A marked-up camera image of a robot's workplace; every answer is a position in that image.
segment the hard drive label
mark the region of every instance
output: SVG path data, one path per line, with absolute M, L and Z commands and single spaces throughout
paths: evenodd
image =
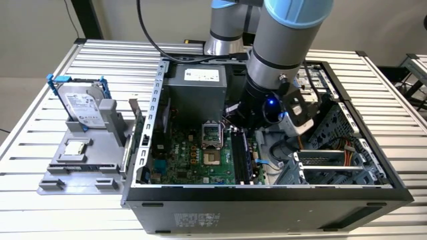
M 103 120 L 94 99 L 85 93 L 65 93 L 71 112 L 81 124 L 89 128 L 103 128 Z

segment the gray floor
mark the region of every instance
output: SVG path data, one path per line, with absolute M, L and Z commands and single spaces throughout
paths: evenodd
M 43 78 L 0 77 L 1 129 L 13 129 L 45 83 Z M 0 131 L 0 145 L 6 137 L 7 134 Z

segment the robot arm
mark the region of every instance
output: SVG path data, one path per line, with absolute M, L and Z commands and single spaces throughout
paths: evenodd
M 241 34 L 249 25 L 256 25 L 244 92 L 234 114 L 226 114 L 237 126 L 257 129 L 286 118 L 286 123 L 300 127 L 314 116 L 317 106 L 304 103 L 292 82 L 332 3 L 333 0 L 264 0 L 262 7 L 256 7 L 212 1 L 205 54 L 241 52 Z M 289 104 L 294 98 L 297 108 Z

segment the small chip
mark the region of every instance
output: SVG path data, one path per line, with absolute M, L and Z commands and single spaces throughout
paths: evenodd
M 185 171 L 178 171 L 176 173 L 176 176 L 177 176 L 178 179 L 185 179 L 186 178 L 186 172 Z
M 65 146 L 63 155 L 79 155 L 82 153 L 83 147 L 85 143 L 82 141 L 69 141 Z

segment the motherboard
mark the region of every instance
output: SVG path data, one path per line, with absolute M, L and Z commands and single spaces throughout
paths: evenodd
M 232 131 L 213 123 L 201 129 L 176 127 L 170 134 L 170 151 L 165 157 L 153 160 L 152 184 L 212 184 L 233 185 L 236 166 L 233 161 Z M 256 166 L 258 147 L 254 140 L 246 139 L 246 149 L 256 169 L 252 181 L 264 184 L 261 166 Z

